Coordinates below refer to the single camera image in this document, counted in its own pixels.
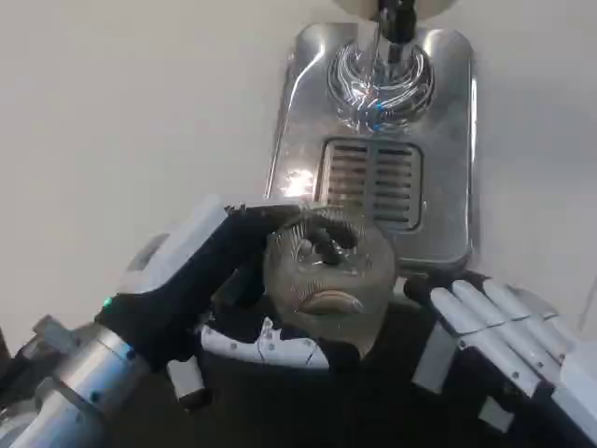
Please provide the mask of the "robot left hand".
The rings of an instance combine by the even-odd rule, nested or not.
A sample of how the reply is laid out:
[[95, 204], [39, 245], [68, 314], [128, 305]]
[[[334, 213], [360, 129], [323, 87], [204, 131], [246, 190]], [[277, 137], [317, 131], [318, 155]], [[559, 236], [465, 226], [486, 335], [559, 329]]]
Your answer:
[[126, 286], [94, 318], [100, 332], [90, 350], [96, 365], [85, 399], [108, 412], [144, 375], [172, 361], [197, 360], [201, 352], [271, 369], [338, 372], [357, 365], [353, 345], [276, 329], [269, 316], [258, 319], [259, 334], [250, 343], [197, 327], [230, 278], [247, 273], [241, 300], [261, 298], [266, 243], [276, 231], [297, 225], [325, 261], [337, 261], [335, 243], [354, 247], [354, 235], [343, 222], [294, 203], [205, 202], [175, 231], [154, 239], [132, 261]]

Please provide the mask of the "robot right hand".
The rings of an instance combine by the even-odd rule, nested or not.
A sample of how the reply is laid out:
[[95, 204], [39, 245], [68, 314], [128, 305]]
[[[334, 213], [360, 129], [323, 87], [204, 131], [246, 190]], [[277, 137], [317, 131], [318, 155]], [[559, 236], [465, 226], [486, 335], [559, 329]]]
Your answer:
[[413, 383], [479, 399], [479, 416], [503, 432], [595, 446], [596, 343], [552, 305], [471, 271], [412, 276], [403, 293], [435, 320]]

